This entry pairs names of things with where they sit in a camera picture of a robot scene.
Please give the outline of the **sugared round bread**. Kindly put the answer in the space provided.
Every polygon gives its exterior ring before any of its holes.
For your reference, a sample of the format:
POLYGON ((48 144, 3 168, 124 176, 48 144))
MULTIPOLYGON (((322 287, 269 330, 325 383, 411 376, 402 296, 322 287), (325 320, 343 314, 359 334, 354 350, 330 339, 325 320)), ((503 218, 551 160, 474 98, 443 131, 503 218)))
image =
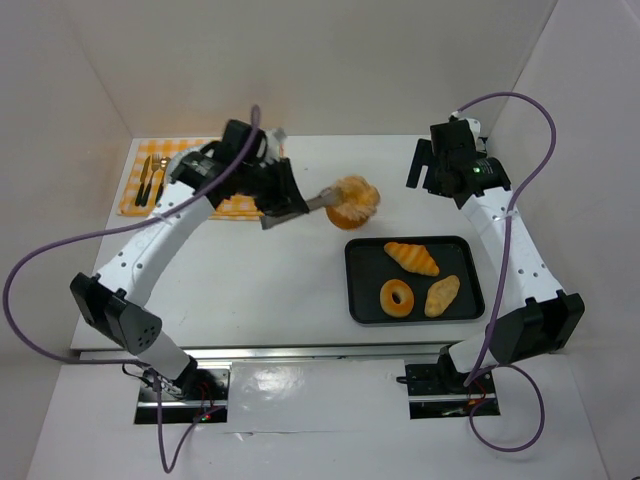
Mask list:
POLYGON ((341 230, 363 226, 377 212, 380 194, 364 177, 351 175, 337 180, 330 191, 336 200, 325 207, 329 221, 341 230))

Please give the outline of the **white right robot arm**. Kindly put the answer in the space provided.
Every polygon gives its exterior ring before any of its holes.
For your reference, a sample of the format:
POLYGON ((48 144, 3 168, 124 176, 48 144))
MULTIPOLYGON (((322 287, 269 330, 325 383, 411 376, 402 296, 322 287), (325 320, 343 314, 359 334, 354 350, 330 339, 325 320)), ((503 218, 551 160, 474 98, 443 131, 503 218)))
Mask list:
MULTIPOLYGON (((511 365, 564 348, 585 311, 578 293, 566 294, 548 270, 515 204, 510 180, 499 160, 476 149, 479 122, 459 118, 430 127, 431 139, 420 139, 406 186, 417 188, 423 166, 423 188, 452 198, 475 227, 498 271, 497 299, 484 333, 444 347, 437 361, 442 382, 461 383, 499 365, 511 365)), ((391 322, 381 306, 374 307, 374 286, 384 275, 400 273, 383 260, 383 238, 356 239, 345 247, 349 311, 362 325, 391 322)), ((469 245, 460 237, 415 237, 419 245, 435 247, 436 263, 461 274, 460 300, 444 320, 476 319, 484 300, 469 245)))

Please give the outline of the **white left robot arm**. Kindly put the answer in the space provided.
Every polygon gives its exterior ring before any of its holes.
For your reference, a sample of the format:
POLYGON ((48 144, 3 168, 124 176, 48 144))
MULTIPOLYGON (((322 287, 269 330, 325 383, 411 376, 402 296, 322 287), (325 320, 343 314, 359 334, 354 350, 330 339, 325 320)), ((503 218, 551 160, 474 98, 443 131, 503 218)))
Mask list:
POLYGON ((251 197, 269 229, 337 204, 335 187, 304 199, 289 159, 280 154, 285 135, 255 121, 227 122, 221 139, 177 154, 169 180, 149 216, 120 252, 92 276, 79 273, 71 293, 85 322, 153 370, 177 395, 186 396, 210 377, 164 332, 145 305, 176 253, 226 199, 251 197))

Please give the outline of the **oval brown bread roll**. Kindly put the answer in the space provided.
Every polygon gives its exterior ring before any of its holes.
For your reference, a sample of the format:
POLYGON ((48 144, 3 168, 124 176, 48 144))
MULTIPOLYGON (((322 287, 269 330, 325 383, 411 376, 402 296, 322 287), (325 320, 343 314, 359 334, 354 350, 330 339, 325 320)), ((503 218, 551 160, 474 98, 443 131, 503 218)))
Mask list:
POLYGON ((450 275, 435 282, 428 290, 424 313, 428 318, 441 316, 453 303, 460 289, 460 280, 450 275))

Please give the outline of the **golden croissant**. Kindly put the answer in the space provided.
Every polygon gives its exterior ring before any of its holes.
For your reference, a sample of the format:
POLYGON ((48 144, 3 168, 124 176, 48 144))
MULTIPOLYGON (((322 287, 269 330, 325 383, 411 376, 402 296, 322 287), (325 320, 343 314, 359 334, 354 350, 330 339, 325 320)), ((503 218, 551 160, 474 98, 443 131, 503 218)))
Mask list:
POLYGON ((436 277, 440 269, 424 245, 388 242, 385 253, 409 273, 436 277))

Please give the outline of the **black rectangular tray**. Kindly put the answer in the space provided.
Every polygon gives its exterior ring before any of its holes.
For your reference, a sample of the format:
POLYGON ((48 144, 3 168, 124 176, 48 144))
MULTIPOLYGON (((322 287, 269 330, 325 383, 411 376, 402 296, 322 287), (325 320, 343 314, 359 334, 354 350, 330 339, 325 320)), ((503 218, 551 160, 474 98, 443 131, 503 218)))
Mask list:
POLYGON ((467 241, 459 236, 358 238, 345 246, 346 282, 351 317, 365 326, 467 322, 480 318, 485 301, 467 241), (389 242, 423 245, 440 269, 436 277, 404 270, 384 251, 389 242), (427 292, 439 279, 455 275, 460 280, 456 298, 443 314, 429 318, 424 313, 427 292), (406 283, 414 294, 414 307, 404 318, 386 314, 380 304, 383 284, 392 279, 406 283))

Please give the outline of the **yellow checkered placemat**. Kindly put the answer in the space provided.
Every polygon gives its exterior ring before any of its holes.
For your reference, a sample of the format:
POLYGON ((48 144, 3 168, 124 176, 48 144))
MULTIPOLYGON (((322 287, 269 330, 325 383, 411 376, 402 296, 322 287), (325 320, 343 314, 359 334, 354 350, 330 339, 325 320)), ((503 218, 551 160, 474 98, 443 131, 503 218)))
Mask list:
MULTIPOLYGON (((151 165, 146 178, 146 185, 149 180, 152 180, 148 203, 146 206, 134 206, 134 200, 139 186, 139 177, 144 161, 148 156, 151 156, 151 158, 172 158, 181 150, 189 147, 201 146, 209 141, 211 141, 211 138, 207 137, 143 139, 133 150, 133 163, 132 166, 128 168, 124 190, 121 194, 116 213, 124 217, 142 218, 146 217, 153 210, 153 202, 156 200, 156 194, 160 186, 160 180, 162 179, 163 172, 161 169, 158 169, 154 176, 151 176, 151 165)), ((257 209, 254 201, 250 197, 234 195, 229 200, 224 200, 223 203, 216 208, 215 213, 210 216, 210 219, 258 221, 261 216, 262 212, 257 209)))

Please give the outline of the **black handled knife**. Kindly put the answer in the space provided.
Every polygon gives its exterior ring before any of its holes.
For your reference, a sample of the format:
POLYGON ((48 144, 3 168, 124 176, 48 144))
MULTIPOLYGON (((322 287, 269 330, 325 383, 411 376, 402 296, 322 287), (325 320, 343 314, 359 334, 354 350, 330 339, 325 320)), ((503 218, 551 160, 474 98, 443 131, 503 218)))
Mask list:
POLYGON ((151 156, 148 156, 144 161, 142 171, 139 177, 139 186, 138 186, 137 194, 134 200, 135 207, 140 207, 142 204, 142 198, 145 191, 146 178, 147 178, 150 164, 151 164, 151 156))

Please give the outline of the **aluminium rail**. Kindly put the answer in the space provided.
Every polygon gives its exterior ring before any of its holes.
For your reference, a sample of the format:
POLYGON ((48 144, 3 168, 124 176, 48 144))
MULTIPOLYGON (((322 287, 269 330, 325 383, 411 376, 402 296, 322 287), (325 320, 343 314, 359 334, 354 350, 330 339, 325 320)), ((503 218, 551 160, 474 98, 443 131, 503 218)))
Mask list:
POLYGON ((452 342, 344 344, 268 347, 211 347, 186 349, 197 360, 207 361, 303 361, 374 358, 437 357, 452 342))

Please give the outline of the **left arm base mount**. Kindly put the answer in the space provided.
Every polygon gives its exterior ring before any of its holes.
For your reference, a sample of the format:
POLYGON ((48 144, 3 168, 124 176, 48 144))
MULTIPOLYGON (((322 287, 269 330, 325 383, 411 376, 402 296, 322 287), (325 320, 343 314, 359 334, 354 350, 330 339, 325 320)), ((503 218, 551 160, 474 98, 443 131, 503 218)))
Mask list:
MULTIPOLYGON (((205 374, 201 374, 186 393, 159 377, 164 424, 187 425, 198 417, 203 424, 227 422, 231 364, 204 362, 202 367, 205 374)), ((134 423, 156 425, 157 394, 153 374, 147 369, 140 373, 127 372, 127 375, 139 381, 134 423)))

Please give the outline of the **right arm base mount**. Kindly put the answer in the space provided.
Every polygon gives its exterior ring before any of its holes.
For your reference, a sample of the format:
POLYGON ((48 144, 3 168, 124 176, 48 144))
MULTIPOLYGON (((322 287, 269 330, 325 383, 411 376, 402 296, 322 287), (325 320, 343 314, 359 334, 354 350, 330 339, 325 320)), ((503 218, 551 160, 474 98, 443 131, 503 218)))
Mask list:
POLYGON ((464 386, 466 374, 457 373, 438 355, 409 357, 396 382, 406 389, 411 420, 499 416, 500 406, 491 373, 464 386))

